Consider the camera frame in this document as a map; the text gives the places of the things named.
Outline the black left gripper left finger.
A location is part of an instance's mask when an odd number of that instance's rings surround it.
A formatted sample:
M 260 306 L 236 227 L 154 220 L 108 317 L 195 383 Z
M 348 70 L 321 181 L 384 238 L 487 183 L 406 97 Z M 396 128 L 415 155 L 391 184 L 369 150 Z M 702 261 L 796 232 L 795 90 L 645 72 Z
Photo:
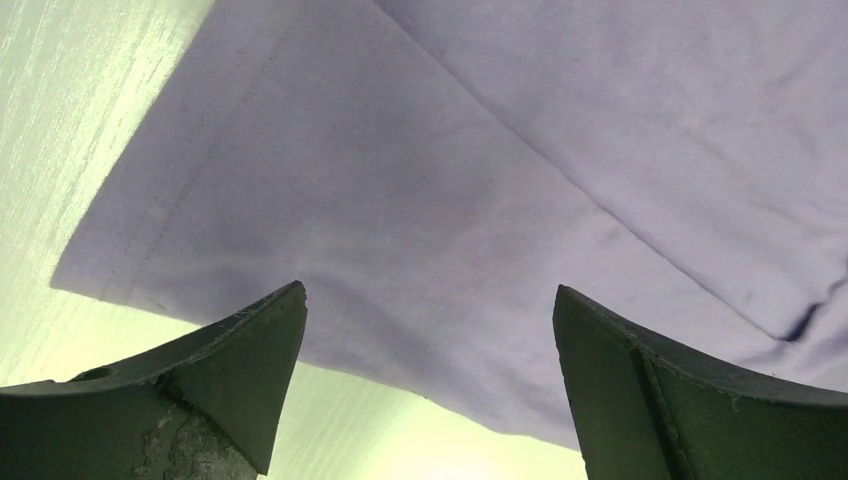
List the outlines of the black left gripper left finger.
M 1 391 L 5 479 L 268 473 L 307 318 L 293 282 L 124 360 Z

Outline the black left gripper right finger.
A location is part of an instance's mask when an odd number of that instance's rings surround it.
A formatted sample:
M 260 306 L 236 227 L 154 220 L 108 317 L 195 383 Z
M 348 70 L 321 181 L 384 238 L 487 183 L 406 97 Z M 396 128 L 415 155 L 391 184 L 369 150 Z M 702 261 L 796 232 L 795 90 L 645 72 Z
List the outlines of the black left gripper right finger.
M 553 329 L 591 479 L 843 479 L 847 396 L 748 370 L 582 293 Z

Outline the purple t shirt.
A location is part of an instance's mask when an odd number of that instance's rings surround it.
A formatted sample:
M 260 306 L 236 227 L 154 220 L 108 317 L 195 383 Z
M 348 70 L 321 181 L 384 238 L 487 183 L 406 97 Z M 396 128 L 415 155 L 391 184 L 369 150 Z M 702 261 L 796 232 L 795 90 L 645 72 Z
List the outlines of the purple t shirt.
M 570 286 L 847 386 L 843 1 L 217 1 L 51 284 L 197 323 L 291 281 L 301 359 L 569 448 Z

